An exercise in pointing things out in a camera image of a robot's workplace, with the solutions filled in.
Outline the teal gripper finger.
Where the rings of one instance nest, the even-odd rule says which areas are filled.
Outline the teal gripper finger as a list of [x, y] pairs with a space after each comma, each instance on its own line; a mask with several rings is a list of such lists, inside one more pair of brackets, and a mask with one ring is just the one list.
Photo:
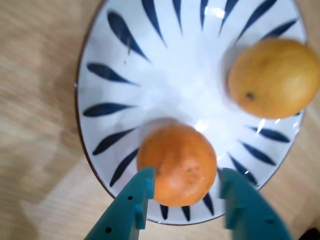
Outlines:
[[231, 168], [219, 170], [220, 198], [225, 203], [225, 228], [233, 240], [291, 240], [276, 211], [254, 186]]
[[86, 240], [137, 240], [146, 227], [154, 198], [156, 171], [145, 167], [125, 185], [85, 237]]

